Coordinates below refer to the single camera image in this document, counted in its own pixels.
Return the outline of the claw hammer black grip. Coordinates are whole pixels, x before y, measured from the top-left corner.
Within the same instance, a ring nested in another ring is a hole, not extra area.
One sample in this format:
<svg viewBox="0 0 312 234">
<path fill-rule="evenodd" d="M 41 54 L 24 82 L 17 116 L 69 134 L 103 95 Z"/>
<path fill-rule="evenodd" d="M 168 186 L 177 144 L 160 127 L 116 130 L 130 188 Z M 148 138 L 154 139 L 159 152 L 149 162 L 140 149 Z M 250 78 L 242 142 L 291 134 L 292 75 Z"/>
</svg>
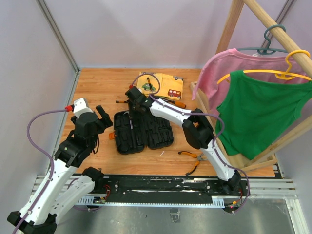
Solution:
<svg viewBox="0 0 312 234">
<path fill-rule="evenodd" d="M 128 115 L 128 119 L 129 119 L 129 124 L 130 124 L 130 129 L 131 129 L 131 132 L 133 132 L 134 130 L 134 127 L 133 127 L 133 121 L 132 121 L 132 117 L 131 117 L 131 114 L 130 114 L 130 111 L 127 110 L 123 113 L 124 115 Z"/>
</svg>

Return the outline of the black plastic tool case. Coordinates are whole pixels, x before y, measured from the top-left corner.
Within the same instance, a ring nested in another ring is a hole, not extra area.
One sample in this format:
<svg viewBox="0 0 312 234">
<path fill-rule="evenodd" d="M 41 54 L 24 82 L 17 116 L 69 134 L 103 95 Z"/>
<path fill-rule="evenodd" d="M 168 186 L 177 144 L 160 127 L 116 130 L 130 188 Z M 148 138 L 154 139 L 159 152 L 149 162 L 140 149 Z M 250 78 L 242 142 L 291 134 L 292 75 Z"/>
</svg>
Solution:
<svg viewBox="0 0 312 234">
<path fill-rule="evenodd" d="M 132 117 L 134 130 L 131 132 L 128 115 L 124 115 L 124 112 L 114 115 L 114 132 L 110 135 L 110 138 L 115 140 L 119 154 L 140 153 L 146 147 L 156 150 L 169 147 L 174 142 L 174 134 L 168 120 L 151 114 L 136 114 Z"/>
</svg>

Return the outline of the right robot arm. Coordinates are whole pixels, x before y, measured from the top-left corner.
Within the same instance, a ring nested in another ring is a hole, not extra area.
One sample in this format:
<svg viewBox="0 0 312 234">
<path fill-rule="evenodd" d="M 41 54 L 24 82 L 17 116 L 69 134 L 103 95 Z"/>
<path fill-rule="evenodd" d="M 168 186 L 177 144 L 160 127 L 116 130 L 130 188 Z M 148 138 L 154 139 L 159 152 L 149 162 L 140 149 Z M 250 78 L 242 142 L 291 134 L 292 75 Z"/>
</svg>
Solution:
<svg viewBox="0 0 312 234">
<path fill-rule="evenodd" d="M 187 143 L 200 150 L 215 169 L 223 193 L 232 195 L 238 190 L 241 175 L 238 169 L 229 163 L 216 143 L 213 127 L 205 113 L 200 109 L 191 111 L 176 107 L 152 95 L 147 97 L 135 86 L 126 91 L 125 95 L 135 110 L 179 125 Z"/>
</svg>

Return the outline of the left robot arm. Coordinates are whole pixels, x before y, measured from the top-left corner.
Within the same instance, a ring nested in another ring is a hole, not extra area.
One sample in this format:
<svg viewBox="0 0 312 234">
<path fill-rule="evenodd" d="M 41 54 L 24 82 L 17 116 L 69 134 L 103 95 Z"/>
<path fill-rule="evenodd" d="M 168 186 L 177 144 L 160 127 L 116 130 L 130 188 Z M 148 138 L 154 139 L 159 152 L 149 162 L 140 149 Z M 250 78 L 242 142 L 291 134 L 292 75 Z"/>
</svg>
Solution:
<svg viewBox="0 0 312 234">
<path fill-rule="evenodd" d="M 75 128 L 59 145 L 55 156 L 48 157 L 50 169 L 34 195 L 23 208 L 9 214 L 7 220 L 15 227 L 13 232 L 52 234 L 64 215 L 83 196 L 108 189 L 104 174 L 89 167 L 69 189 L 61 192 L 82 162 L 98 151 L 99 135 L 113 125 L 102 106 L 96 106 L 96 110 L 93 112 L 83 100 L 63 109 L 74 113 L 71 121 Z"/>
</svg>

